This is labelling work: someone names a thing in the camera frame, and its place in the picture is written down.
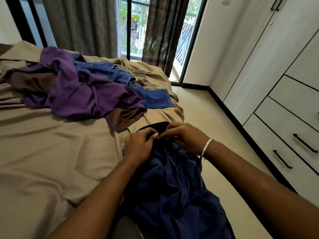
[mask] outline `gray curtain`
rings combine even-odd
[[[83,55],[116,58],[118,0],[43,0],[58,48]]]
[[[142,61],[170,76],[189,0],[150,0]]]

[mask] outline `person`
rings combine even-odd
[[[149,158],[155,139],[171,139],[188,153],[200,155],[209,137],[190,124],[178,122],[170,123],[160,136],[152,128],[128,135],[123,160],[50,238],[105,239],[124,190],[137,168]],[[204,157],[235,187],[273,237],[319,237],[316,206],[218,141],[208,145]]]

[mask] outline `silver bangle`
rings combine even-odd
[[[202,154],[200,155],[200,158],[199,158],[200,161],[202,161],[202,159],[203,159],[203,155],[204,155],[204,153],[205,153],[205,151],[206,151],[206,148],[208,147],[208,145],[209,145],[213,140],[214,140],[213,138],[210,138],[210,139],[207,141],[207,143],[205,144],[205,147],[203,148]]]

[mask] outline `person's left arm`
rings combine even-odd
[[[157,131],[152,128],[129,134],[125,139],[123,160],[49,238],[105,239],[128,182],[150,156],[153,141],[157,137]]]

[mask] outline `bed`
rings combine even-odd
[[[48,236],[122,159],[124,139],[148,124],[184,120],[178,97],[163,71],[144,62],[83,56],[135,72],[138,85],[166,88],[172,108],[148,109],[124,132],[116,133],[104,118],[71,122],[50,109],[21,103],[2,77],[8,69],[39,61],[41,48],[18,42],[0,47],[0,237]]]

